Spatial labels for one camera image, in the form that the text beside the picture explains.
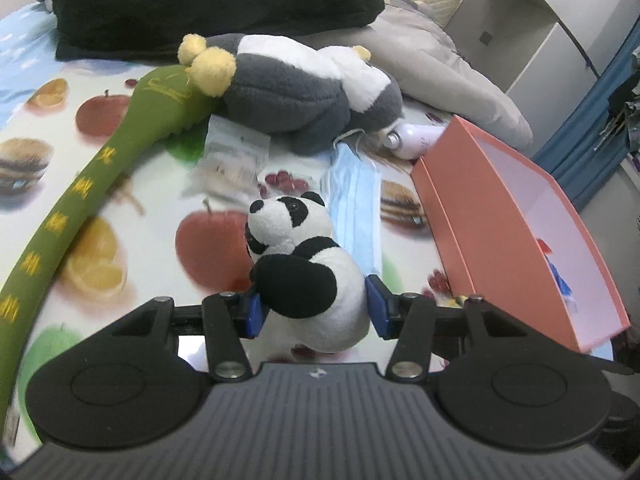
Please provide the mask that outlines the small panda plush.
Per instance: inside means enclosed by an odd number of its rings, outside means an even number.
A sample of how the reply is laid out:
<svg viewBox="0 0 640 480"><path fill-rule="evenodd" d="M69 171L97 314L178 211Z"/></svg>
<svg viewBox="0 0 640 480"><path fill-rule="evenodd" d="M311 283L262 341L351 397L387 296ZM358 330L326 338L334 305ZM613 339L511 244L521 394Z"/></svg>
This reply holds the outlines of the small panda plush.
<svg viewBox="0 0 640 480"><path fill-rule="evenodd" d="M250 280L293 346L335 354L366 338L366 279L318 193L254 200L244 236Z"/></svg>

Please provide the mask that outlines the clear plastic packet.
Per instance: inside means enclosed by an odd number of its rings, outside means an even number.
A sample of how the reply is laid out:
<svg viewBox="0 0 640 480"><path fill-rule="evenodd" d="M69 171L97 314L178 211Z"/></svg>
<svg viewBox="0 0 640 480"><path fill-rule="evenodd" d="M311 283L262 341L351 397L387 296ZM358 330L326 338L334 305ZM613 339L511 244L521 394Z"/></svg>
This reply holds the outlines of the clear plastic packet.
<svg viewBox="0 0 640 480"><path fill-rule="evenodd" d="M269 158L268 134L210 116L203 155L190 171L185 196L204 194L237 204L260 197L258 176Z"/></svg>

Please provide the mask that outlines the blue white plastic bag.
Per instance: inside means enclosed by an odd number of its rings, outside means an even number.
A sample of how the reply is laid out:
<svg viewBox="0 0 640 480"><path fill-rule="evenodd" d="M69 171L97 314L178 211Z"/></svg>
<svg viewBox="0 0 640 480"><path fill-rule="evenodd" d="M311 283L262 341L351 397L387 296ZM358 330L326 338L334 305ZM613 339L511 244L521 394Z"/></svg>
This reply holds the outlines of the blue white plastic bag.
<svg viewBox="0 0 640 480"><path fill-rule="evenodd" d="M558 270L558 268L556 267L556 265L550 259L550 256L553 254L552 249L541 238L537 238L537 244L540 250L542 251L542 253L544 254L544 258L546 258L547 260L549 269L553 275L556 286L558 286L558 289L563 298L563 302L565 304L565 307L567 308L567 311L570 312L571 314L577 313L578 309L577 309L577 304L574 298L573 291L570 288L570 285L567 284L564 278L562 278L562 275Z"/></svg>

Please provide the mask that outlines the pink cardboard box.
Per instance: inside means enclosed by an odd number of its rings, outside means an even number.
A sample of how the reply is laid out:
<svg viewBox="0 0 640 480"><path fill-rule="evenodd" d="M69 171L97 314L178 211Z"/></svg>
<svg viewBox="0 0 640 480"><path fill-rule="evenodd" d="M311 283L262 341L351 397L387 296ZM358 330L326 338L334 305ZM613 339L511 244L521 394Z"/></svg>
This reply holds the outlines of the pink cardboard box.
<svg viewBox="0 0 640 480"><path fill-rule="evenodd" d="M477 294L575 351L626 330L629 318L596 243L550 174L455 117L411 177L455 295ZM546 258L570 285L567 311Z"/></svg>

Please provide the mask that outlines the blue face mask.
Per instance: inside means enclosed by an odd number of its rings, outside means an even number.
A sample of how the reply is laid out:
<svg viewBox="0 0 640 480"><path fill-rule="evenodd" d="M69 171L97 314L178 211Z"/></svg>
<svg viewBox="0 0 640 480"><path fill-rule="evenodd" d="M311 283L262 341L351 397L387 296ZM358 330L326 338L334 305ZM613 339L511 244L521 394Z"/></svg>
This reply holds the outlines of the blue face mask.
<svg viewBox="0 0 640 480"><path fill-rule="evenodd" d="M346 143L337 145L321 180L334 240L363 274L382 274L381 184L375 164Z"/></svg>

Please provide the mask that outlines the white spray bottle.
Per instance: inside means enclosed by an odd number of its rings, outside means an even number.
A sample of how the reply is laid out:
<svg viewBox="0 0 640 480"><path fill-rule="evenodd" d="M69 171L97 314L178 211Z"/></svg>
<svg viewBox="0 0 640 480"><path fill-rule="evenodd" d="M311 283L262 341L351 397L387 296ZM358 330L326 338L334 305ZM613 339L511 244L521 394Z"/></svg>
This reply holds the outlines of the white spray bottle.
<svg viewBox="0 0 640 480"><path fill-rule="evenodd" d="M444 131L443 126L402 122L386 134L383 145L400 159L418 159L437 142Z"/></svg>

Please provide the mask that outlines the green long plush snake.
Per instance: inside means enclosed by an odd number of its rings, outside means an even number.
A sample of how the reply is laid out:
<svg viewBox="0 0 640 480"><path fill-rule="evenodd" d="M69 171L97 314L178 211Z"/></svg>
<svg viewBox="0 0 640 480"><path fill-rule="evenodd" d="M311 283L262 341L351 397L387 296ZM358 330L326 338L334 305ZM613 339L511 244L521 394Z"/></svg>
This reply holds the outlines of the green long plush snake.
<svg viewBox="0 0 640 480"><path fill-rule="evenodd" d="M55 275L64 276L84 296L106 298L127 281L116 266L115 235L97 215L105 195L148 148L180 134L204 129L216 103L192 82L181 65L151 67L138 79L127 79L130 96L101 92L83 102L75 114L77 130L104 143L67 185L40 225L27 234L22 253L1 279L1 429L9 422L10 406L26 338L35 325ZM67 82L55 78L25 103L58 107ZM30 191L46 172L53 148L34 138L1 143L1 195Z"/></svg>

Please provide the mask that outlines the blue curtain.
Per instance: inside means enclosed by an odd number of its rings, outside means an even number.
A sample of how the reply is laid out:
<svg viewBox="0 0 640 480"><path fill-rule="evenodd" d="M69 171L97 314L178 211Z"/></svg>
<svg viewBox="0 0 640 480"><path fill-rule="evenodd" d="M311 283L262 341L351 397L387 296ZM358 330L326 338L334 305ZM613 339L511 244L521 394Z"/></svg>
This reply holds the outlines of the blue curtain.
<svg viewBox="0 0 640 480"><path fill-rule="evenodd" d="M559 130L533 156L581 211L600 191L627 154L623 134L599 141L608 122L608 98L632 75L632 52L639 47L639 27L631 29L602 76Z"/></svg>

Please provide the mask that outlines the grey penguin plush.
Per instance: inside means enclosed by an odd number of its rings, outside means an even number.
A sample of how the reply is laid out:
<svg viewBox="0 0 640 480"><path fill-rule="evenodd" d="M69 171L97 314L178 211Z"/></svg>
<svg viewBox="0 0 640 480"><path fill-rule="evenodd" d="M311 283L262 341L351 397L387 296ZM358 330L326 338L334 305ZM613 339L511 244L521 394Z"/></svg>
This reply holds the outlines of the grey penguin plush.
<svg viewBox="0 0 640 480"><path fill-rule="evenodd" d="M177 51L194 84L224 117L311 156L356 130L382 136L402 118L395 79L363 46L314 49L285 36L187 34Z"/></svg>

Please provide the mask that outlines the white cabinet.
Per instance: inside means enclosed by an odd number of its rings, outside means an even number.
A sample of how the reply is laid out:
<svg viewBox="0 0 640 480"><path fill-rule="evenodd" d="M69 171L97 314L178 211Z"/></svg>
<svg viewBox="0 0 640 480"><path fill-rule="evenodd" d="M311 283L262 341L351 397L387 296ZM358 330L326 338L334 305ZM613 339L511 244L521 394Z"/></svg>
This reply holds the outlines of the white cabinet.
<svg viewBox="0 0 640 480"><path fill-rule="evenodd" d="M544 143L603 75L639 0L462 0L446 29Z"/></svg>

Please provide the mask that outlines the black jacket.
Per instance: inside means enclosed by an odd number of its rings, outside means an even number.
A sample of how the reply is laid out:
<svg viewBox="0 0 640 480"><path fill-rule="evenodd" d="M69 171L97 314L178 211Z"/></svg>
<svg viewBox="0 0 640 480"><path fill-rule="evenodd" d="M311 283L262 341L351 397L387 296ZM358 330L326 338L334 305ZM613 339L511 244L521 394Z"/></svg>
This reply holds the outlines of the black jacket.
<svg viewBox="0 0 640 480"><path fill-rule="evenodd" d="M61 61L175 61L186 34L305 36L363 27L384 0L51 0Z"/></svg>

